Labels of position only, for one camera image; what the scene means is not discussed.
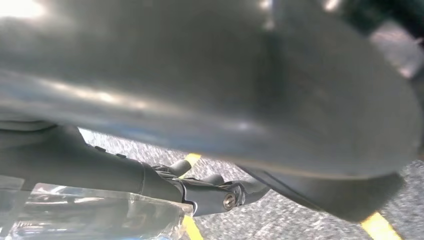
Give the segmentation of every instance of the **hex bolt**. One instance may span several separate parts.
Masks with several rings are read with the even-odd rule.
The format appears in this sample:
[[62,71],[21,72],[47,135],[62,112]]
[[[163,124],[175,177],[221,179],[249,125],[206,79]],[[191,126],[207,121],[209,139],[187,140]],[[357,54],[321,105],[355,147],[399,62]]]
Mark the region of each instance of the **hex bolt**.
[[234,193],[228,193],[224,198],[224,208],[229,211],[236,206],[236,195]]

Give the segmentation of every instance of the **yellow road marking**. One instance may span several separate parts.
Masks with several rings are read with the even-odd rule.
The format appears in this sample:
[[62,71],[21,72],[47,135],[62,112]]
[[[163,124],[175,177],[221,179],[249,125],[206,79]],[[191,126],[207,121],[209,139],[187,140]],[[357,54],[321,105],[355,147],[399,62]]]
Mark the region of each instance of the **yellow road marking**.
[[185,232],[190,240],[203,240],[199,228],[196,226],[195,220],[192,217],[185,216],[184,220],[182,220],[182,225],[185,227]]
[[[191,167],[194,167],[200,158],[201,155],[196,153],[190,153],[185,156],[185,160],[190,163]],[[192,217],[185,216],[182,220],[182,226],[185,228],[185,232],[187,233],[190,240],[203,240],[199,228],[196,226],[195,220]]]
[[360,224],[374,240],[402,240],[390,223],[378,212]]

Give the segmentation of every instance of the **asphalt road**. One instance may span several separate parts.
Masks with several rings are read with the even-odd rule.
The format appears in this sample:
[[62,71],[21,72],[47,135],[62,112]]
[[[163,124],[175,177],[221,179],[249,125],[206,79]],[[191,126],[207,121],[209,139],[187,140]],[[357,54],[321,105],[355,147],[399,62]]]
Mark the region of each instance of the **asphalt road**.
[[[100,133],[81,131],[85,140],[110,153],[121,153],[142,162],[169,165],[187,153],[159,148]],[[247,177],[233,164],[201,158],[187,177],[204,178],[220,173],[226,181]],[[424,164],[413,162],[402,172],[405,188],[381,214],[404,240],[424,240]],[[263,199],[230,212],[196,217],[205,240],[368,240],[358,224],[302,207],[274,191]]]

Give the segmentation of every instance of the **clear plastic part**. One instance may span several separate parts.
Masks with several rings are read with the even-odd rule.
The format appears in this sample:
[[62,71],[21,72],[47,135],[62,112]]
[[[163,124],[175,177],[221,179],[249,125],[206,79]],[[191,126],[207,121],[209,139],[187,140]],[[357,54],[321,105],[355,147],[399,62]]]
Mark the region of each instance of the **clear plastic part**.
[[27,192],[19,206],[16,194],[23,191],[16,188],[0,191],[17,203],[9,212],[19,211],[9,227],[8,212],[1,211],[5,223],[0,240],[178,240],[184,217],[193,215],[187,204],[44,183]]

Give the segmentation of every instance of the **bolt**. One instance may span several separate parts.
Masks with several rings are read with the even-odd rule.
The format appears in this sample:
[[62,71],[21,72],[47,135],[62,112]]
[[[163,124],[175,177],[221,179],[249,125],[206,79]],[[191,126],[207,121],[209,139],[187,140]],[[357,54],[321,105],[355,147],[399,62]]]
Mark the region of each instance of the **bolt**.
[[224,198],[224,208],[229,211],[236,206],[236,195],[234,193],[228,193]]

